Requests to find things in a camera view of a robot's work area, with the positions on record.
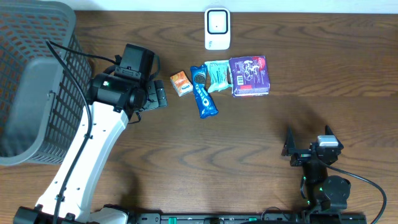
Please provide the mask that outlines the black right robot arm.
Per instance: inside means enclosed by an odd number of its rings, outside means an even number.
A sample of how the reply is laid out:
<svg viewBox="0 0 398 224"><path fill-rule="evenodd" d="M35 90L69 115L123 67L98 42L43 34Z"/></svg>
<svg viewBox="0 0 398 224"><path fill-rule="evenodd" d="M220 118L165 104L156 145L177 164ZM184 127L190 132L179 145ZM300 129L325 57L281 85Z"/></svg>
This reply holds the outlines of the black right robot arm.
<svg viewBox="0 0 398 224"><path fill-rule="evenodd" d="M307 149L296 148L292 130L287 130L281 155L290 157L292 167L301 167L301 196L307 200L309 209L315 212L340 212L347 208L351 183L338 175L328 175L327 168L338 160L342 143L329 126Z"/></svg>

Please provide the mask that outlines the small orange snack box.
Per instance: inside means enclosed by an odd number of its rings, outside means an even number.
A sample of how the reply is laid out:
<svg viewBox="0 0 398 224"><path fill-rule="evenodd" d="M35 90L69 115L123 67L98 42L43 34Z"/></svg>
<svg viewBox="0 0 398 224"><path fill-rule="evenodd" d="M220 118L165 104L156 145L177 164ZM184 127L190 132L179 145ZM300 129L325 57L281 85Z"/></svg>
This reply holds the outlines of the small orange snack box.
<svg viewBox="0 0 398 224"><path fill-rule="evenodd" d="M184 71L172 75L170 81L178 96L183 96L193 91L193 85Z"/></svg>

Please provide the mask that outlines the mint green snack packet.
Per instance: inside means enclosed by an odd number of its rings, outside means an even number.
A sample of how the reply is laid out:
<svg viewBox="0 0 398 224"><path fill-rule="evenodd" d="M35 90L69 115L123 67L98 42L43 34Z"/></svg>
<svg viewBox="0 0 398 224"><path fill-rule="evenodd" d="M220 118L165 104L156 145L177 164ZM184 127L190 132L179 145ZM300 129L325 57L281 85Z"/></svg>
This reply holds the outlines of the mint green snack packet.
<svg viewBox="0 0 398 224"><path fill-rule="evenodd" d="M205 62L205 65L211 79L211 85L208 87L208 93L222 91L233 86L228 81L228 60L207 61Z"/></svg>

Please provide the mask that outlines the purple snack box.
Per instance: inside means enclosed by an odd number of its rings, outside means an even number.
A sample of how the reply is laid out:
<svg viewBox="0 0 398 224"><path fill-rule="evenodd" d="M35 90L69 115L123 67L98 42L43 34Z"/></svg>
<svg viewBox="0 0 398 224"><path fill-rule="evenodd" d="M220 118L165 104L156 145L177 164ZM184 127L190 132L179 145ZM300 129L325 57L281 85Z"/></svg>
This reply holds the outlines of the purple snack box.
<svg viewBox="0 0 398 224"><path fill-rule="evenodd" d="M271 83L264 55L230 58L229 71L234 97L269 94Z"/></svg>

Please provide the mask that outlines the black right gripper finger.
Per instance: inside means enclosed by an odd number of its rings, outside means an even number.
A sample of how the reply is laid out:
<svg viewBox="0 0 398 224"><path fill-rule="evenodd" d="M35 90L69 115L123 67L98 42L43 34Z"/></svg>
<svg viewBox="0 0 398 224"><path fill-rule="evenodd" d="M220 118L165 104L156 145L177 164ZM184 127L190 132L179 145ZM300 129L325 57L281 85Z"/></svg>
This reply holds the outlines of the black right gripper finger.
<svg viewBox="0 0 398 224"><path fill-rule="evenodd" d="M331 130L331 128L329 127L329 125L325 126L325 134L326 135L334 135L333 131ZM337 146L340 149L344 148L344 145L340 142L340 140L337 138L339 145Z"/></svg>
<svg viewBox="0 0 398 224"><path fill-rule="evenodd" d="M292 129L290 127L287 128L287 135L285 139L285 143L281 152L282 156L291 156L295 152L295 142L294 136L292 133Z"/></svg>

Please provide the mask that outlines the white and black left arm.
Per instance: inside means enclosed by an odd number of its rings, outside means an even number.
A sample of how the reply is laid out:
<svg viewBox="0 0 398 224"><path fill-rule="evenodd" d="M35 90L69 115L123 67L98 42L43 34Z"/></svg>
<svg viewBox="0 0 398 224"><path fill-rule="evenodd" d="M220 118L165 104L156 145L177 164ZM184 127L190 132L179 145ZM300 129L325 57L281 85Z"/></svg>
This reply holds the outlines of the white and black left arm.
<svg viewBox="0 0 398 224"><path fill-rule="evenodd" d="M129 211L91 203L108 156L132 115L167 106L164 83L100 73L90 82L88 106L53 182L34 208L19 207L14 223L127 223Z"/></svg>

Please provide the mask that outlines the blue Oreo cookie pack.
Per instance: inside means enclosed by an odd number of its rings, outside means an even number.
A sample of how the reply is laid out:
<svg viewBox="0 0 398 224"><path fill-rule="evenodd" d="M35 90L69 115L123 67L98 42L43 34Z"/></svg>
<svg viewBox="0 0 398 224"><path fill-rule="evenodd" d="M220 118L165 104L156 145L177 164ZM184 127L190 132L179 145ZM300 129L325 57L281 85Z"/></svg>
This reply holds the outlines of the blue Oreo cookie pack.
<svg viewBox="0 0 398 224"><path fill-rule="evenodd" d="M216 116L219 111L205 88L207 74L206 65L200 65L199 67L191 66L190 71L192 74L193 94L198 106L200 118L205 119L210 116Z"/></svg>

